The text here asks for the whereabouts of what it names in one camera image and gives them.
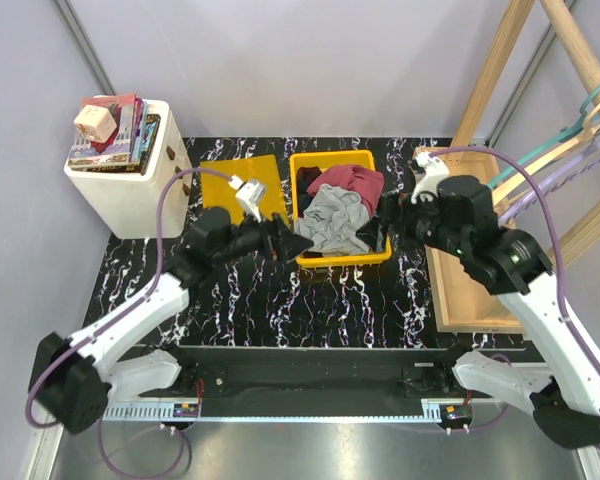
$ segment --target yellow tray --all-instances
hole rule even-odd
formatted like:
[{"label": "yellow tray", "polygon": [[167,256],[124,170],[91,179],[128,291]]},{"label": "yellow tray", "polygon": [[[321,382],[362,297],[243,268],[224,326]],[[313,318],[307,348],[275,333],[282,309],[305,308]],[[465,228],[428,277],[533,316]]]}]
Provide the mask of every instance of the yellow tray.
[{"label": "yellow tray", "polygon": [[[294,153],[291,155],[291,198],[293,200],[293,221],[298,218],[298,198],[296,195],[296,173],[300,167],[319,167],[323,172],[334,165],[362,165],[375,170],[373,155],[369,150],[346,150],[341,152]],[[336,267],[343,265],[372,265],[382,263],[391,257],[391,241],[387,238],[387,248],[382,253],[346,255],[344,257],[298,257],[298,265],[304,268]]]}]

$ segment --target clothing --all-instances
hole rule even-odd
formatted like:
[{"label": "clothing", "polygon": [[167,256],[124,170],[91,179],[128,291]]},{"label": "clothing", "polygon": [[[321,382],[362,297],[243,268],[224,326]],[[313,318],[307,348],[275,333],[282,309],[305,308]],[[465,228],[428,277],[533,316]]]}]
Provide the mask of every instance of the clothing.
[{"label": "clothing", "polygon": [[298,216],[302,217],[304,211],[311,205],[313,196],[307,193],[311,185],[320,175],[319,167],[300,167],[296,172],[296,196],[298,198]]},{"label": "clothing", "polygon": [[368,221],[369,213],[358,193],[325,183],[304,211],[304,217],[297,219],[294,229],[313,240],[312,252],[360,255],[369,253],[369,247],[356,237],[356,231]]},{"label": "clothing", "polygon": [[378,208],[384,188],[384,176],[360,165],[335,165],[320,175],[308,188],[309,195],[316,195],[319,188],[328,184],[360,195],[362,204],[372,217]]}]

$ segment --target black table surface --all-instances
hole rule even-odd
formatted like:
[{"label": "black table surface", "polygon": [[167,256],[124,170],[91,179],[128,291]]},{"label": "black table surface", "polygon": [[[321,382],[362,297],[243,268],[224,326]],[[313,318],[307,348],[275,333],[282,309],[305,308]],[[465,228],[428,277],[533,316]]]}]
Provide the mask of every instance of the black table surface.
[{"label": "black table surface", "polygon": [[[418,146],[448,145],[431,138],[190,138],[189,158],[226,160],[274,154],[291,215],[289,157],[295,152],[368,149],[385,176],[385,191],[399,191]],[[200,214],[200,181],[193,180],[185,233]],[[165,255],[182,242],[165,241]],[[380,265],[321,270],[246,257],[226,265],[203,285],[189,308],[164,322],[143,343],[241,347],[445,348],[464,337],[476,347],[515,348],[521,335],[451,334],[436,330],[423,248],[404,250]],[[111,236],[85,318],[90,324],[151,279],[155,240]]]}]

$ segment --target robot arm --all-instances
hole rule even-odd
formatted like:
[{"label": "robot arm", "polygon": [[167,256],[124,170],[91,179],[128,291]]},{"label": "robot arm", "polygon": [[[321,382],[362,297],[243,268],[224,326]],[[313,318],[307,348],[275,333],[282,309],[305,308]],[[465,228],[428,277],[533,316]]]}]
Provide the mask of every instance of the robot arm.
[{"label": "robot arm", "polygon": [[[444,163],[427,153],[416,161],[424,178],[409,194],[381,199],[376,217],[359,237],[384,245],[391,228],[415,242],[460,259],[465,272],[495,295],[520,321],[552,375],[521,373],[479,352],[459,352],[451,365],[458,383],[529,413],[566,448],[600,443],[600,374],[576,342],[556,305],[556,277],[536,240],[498,225],[491,191],[475,177],[448,177]],[[568,307],[571,328],[600,363],[600,349]]]},{"label": "robot arm", "polygon": [[[261,195],[257,182],[244,185],[246,200]],[[93,338],[53,372],[36,396],[70,433],[80,433],[95,423],[112,400],[130,400],[154,389],[169,388],[180,393],[191,389],[195,365],[186,356],[180,356],[177,349],[119,360],[154,328],[187,308],[190,292],[195,292],[218,267],[253,252],[269,260],[288,262],[311,247],[311,240],[292,233],[277,214],[271,220],[263,219],[259,212],[254,216],[256,203],[246,200],[240,203],[249,215],[238,226],[231,225],[229,213],[222,208],[203,211],[191,226],[183,247],[165,265],[151,296],[109,329],[96,334],[119,312],[142,299],[148,286],[68,338],[52,333],[40,342],[30,390],[59,355]]]}]

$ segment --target stack of books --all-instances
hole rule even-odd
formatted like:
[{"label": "stack of books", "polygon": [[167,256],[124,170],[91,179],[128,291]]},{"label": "stack of books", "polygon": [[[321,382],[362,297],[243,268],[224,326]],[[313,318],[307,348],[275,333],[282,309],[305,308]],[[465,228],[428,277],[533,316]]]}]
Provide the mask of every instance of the stack of books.
[{"label": "stack of books", "polygon": [[144,100],[135,94],[84,98],[80,105],[109,109],[117,128],[104,143],[90,142],[76,131],[67,165],[72,170],[144,174],[151,157],[160,116],[148,114]]}]

